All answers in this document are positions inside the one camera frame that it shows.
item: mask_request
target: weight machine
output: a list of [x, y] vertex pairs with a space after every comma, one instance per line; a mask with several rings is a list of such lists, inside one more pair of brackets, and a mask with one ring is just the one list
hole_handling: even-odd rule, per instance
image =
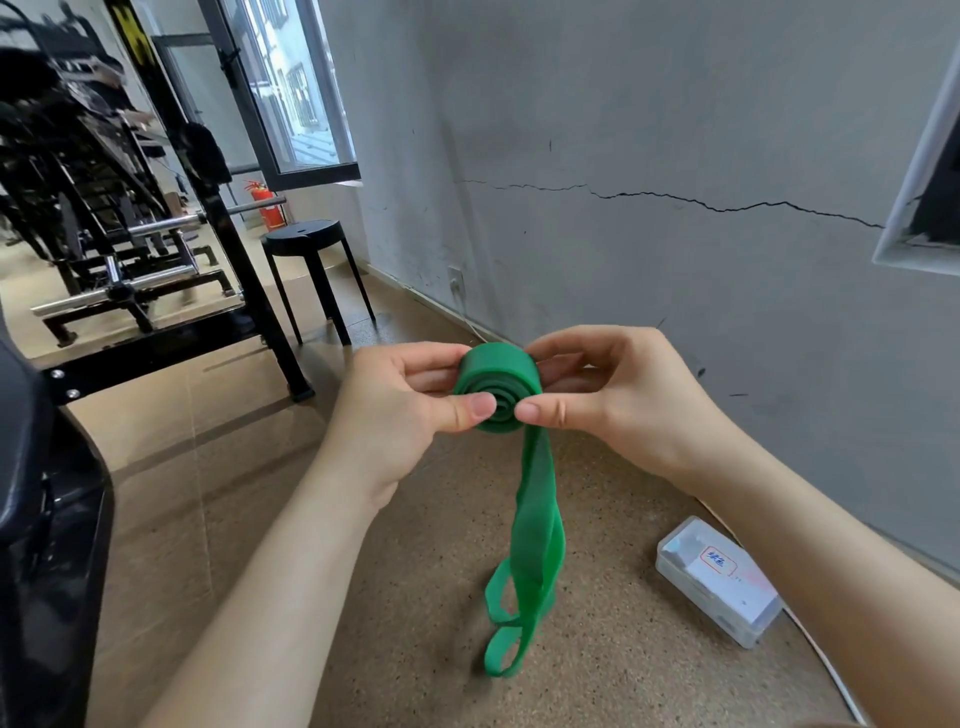
[[[184, 118], [129, 0], [106, 5], [202, 209], [164, 219], [169, 213], [137, 133], [88, 103], [52, 64], [34, 62], [33, 77], [18, 73], [23, 81], [0, 84], [0, 184], [7, 193], [0, 207], [12, 211], [21, 237], [57, 265], [69, 294], [33, 312], [62, 347], [76, 338], [66, 325], [106, 311], [127, 310], [141, 331], [47, 370], [54, 401], [67, 403], [257, 335], [274, 352], [293, 399], [312, 396], [230, 220], [285, 198], [226, 207], [220, 185], [231, 174], [212, 135]], [[44, 59], [42, 52], [33, 56]], [[183, 227], [195, 224], [213, 229], [239, 290], [224, 271], [200, 270], [197, 255], [216, 260], [209, 249], [192, 250], [184, 241]], [[150, 321], [156, 299], [212, 282], [236, 305], [166, 328]]]

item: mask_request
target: fingernail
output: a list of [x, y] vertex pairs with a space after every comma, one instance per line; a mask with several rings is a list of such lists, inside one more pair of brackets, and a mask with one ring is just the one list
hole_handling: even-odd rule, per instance
[[470, 397], [468, 407], [474, 417], [486, 420], [496, 411], [496, 397], [490, 392], [478, 392]]
[[514, 417], [522, 423], [534, 423], [540, 416], [540, 408], [531, 401], [518, 402], [514, 407]]

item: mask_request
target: stool leg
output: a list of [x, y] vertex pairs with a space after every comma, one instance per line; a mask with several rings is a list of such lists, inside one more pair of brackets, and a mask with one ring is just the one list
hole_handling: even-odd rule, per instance
[[310, 278], [313, 280], [313, 287], [317, 289], [317, 296], [320, 298], [320, 305], [324, 311], [333, 319], [333, 326], [337, 329], [340, 336], [340, 343], [345, 347], [350, 345], [350, 336], [347, 333], [347, 325], [344, 323], [344, 317], [340, 313], [340, 306], [333, 297], [333, 289], [330, 288], [330, 281], [326, 278], [324, 264], [320, 260], [320, 254], [305, 255], [306, 269], [310, 272]]
[[294, 318], [294, 309], [290, 307], [290, 301], [287, 299], [287, 292], [283, 288], [283, 281], [280, 280], [280, 273], [276, 269], [274, 257], [267, 253], [267, 265], [270, 266], [270, 272], [274, 274], [276, 290], [280, 292], [280, 300], [283, 301], [283, 307], [287, 309], [287, 317], [290, 319], [290, 326], [294, 328], [294, 336], [297, 337], [297, 343], [303, 346], [303, 339], [300, 338], [300, 329], [297, 328], [297, 319]]
[[356, 278], [357, 287], [360, 289], [360, 295], [363, 296], [363, 303], [367, 305], [367, 313], [370, 314], [371, 321], [376, 323], [376, 316], [373, 315], [373, 308], [370, 305], [370, 299], [367, 298], [367, 289], [363, 287], [363, 281], [360, 280], [360, 271], [357, 270], [357, 264], [353, 260], [353, 253], [350, 252], [350, 245], [347, 244], [347, 238], [341, 241], [344, 244], [344, 253], [347, 254], [347, 263], [350, 264], [350, 270], [353, 271], [353, 277]]

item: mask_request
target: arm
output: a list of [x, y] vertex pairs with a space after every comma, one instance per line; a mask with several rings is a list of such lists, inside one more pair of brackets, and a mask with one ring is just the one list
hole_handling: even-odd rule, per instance
[[659, 331], [534, 342], [518, 419], [591, 432], [726, 522], [879, 726], [960, 725], [960, 592], [750, 439]]
[[449, 392], [469, 347], [359, 351], [316, 460], [146, 728], [306, 726], [367, 528], [438, 431], [489, 417]]

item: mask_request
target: floor tile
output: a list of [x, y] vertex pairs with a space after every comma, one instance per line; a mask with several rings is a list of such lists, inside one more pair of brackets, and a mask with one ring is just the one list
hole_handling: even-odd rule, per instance
[[[113, 474], [116, 509], [113, 538], [149, 532], [195, 513], [200, 506], [193, 448], [166, 459], [150, 459]], [[118, 548], [128, 542], [120, 539]]]
[[287, 452], [256, 476], [204, 497], [210, 568], [222, 601], [313, 461], [314, 449]]
[[183, 367], [124, 382], [70, 404], [112, 471], [167, 449], [189, 450], [193, 437]]
[[312, 402], [278, 400], [201, 434], [197, 467], [204, 502], [269, 478], [291, 457], [316, 452], [324, 427]]
[[[198, 437], [261, 407], [290, 398], [287, 381], [273, 353], [260, 346], [258, 340], [244, 343], [247, 346], [235, 348], [233, 358], [196, 361], [190, 368], [193, 426]], [[215, 353], [222, 357], [232, 354], [223, 350]]]
[[97, 649], [109, 653], [210, 593], [200, 503], [114, 533]]
[[127, 674], [122, 660], [96, 659], [86, 701], [86, 725], [91, 728], [123, 728], [123, 702]]
[[98, 659], [90, 689], [91, 728], [135, 728], [213, 619], [212, 595], [182, 605]]

